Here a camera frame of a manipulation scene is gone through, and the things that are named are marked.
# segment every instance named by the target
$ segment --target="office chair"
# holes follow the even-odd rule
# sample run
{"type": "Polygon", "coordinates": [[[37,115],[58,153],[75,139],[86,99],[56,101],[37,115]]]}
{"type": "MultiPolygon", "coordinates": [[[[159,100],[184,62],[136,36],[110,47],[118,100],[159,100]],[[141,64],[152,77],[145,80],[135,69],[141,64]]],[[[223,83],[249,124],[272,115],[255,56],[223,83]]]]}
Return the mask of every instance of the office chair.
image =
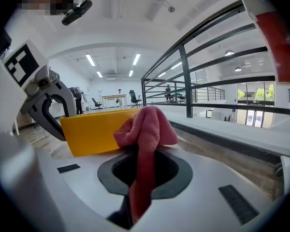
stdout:
{"type": "Polygon", "coordinates": [[[101,102],[96,102],[96,100],[94,98],[91,98],[92,101],[95,103],[95,107],[97,107],[96,109],[102,109],[100,106],[102,105],[101,102]]]}
{"type": "Polygon", "coordinates": [[[185,96],[178,96],[177,99],[180,99],[179,103],[186,102],[185,96]]]}
{"type": "Polygon", "coordinates": [[[141,105],[138,104],[138,102],[140,102],[141,100],[136,99],[134,90],[130,90],[129,94],[131,96],[131,102],[134,103],[134,105],[131,107],[138,107],[138,106],[141,107],[141,105]]]}

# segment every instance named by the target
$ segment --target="doorway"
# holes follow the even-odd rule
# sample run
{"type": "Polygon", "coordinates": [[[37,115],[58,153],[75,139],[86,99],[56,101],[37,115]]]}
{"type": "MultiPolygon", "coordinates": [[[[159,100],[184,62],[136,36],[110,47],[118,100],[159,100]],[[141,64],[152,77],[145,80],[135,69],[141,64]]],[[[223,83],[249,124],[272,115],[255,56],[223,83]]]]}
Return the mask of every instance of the doorway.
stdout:
{"type": "Polygon", "coordinates": [[[247,110],[245,124],[248,126],[262,127],[263,117],[264,112],[262,111],[247,110]]]}

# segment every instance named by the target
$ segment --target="desk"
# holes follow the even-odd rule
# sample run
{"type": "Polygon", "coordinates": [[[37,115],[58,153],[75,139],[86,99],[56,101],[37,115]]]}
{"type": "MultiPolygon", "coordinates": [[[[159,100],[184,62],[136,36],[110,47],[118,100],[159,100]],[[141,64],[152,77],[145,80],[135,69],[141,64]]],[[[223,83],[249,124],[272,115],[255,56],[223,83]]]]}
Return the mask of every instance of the desk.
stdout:
{"type": "Polygon", "coordinates": [[[102,107],[103,110],[107,110],[107,108],[110,107],[110,100],[114,100],[114,107],[116,109],[116,99],[117,98],[124,98],[124,102],[125,102],[125,108],[127,108],[127,95],[108,95],[108,96],[102,96],[102,107]]]}

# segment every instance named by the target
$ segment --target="pink cloth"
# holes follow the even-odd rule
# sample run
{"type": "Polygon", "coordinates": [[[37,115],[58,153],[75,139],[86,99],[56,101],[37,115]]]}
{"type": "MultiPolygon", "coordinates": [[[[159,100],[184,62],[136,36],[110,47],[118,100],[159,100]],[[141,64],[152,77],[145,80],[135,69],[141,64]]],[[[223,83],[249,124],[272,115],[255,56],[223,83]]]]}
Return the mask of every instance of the pink cloth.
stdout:
{"type": "Polygon", "coordinates": [[[129,190],[135,221],[150,206],[150,194],[155,188],[155,149],[158,145],[177,144],[178,138],[163,112],[155,106],[143,107],[114,133],[114,138],[119,147],[139,146],[136,179],[129,190]]]}

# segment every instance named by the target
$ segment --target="person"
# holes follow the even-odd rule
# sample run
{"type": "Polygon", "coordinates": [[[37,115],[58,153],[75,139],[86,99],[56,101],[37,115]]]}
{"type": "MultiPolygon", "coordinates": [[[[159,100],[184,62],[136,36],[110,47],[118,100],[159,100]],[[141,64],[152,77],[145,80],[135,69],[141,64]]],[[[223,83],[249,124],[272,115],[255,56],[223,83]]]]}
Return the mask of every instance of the person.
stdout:
{"type": "MultiPolygon", "coordinates": [[[[165,91],[171,91],[170,85],[167,85],[167,88],[165,89],[165,91]]],[[[169,100],[171,101],[171,94],[166,94],[166,101],[169,102],[169,100]]]]}
{"type": "Polygon", "coordinates": [[[84,93],[79,87],[70,87],[69,90],[75,98],[76,114],[83,114],[82,110],[82,94],[84,93]]]}
{"type": "Polygon", "coordinates": [[[116,103],[119,102],[119,106],[122,106],[122,100],[120,98],[117,98],[116,99],[116,103]]]}

